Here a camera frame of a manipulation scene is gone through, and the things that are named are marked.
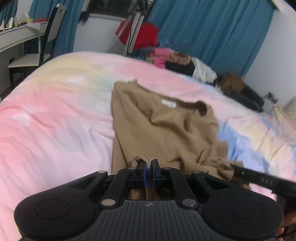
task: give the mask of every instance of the circular logo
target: circular logo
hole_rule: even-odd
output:
[[[153,203],[150,203],[150,202],[148,202],[148,203],[145,204],[146,207],[152,207],[153,205],[154,204]]]

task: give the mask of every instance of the curtain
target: curtain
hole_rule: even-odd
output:
[[[172,49],[198,57],[219,74],[245,75],[274,9],[270,0],[157,0],[148,21]]]
[[[48,19],[53,8],[56,7],[58,3],[67,6],[67,11],[57,37],[54,57],[73,52],[76,28],[84,0],[33,0],[29,13],[30,17],[35,20],[40,18]],[[36,43],[34,43],[34,45],[35,46],[30,50],[31,53],[36,51]]]
[[[15,17],[17,13],[17,2],[18,0],[11,2],[5,9],[2,10],[2,12],[0,12],[0,25],[3,20],[5,23],[8,23],[11,17]]]

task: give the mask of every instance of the tie-dye comforter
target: tie-dye comforter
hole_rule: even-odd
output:
[[[113,83],[134,79],[152,91],[212,105],[229,159],[296,181],[294,146],[274,119],[143,61],[72,53],[37,69],[0,104],[0,240],[20,239],[13,211],[25,197],[97,170],[111,172]]]

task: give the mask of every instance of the clothing label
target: clothing label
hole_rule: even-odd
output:
[[[161,99],[161,103],[169,108],[172,108],[172,109],[175,109],[177,107],[177,103],[174,101]]]

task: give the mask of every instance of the window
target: window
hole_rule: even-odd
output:
[[[128,18],[136,4],[137,0],[90,0],[88,9],[90,13]]]

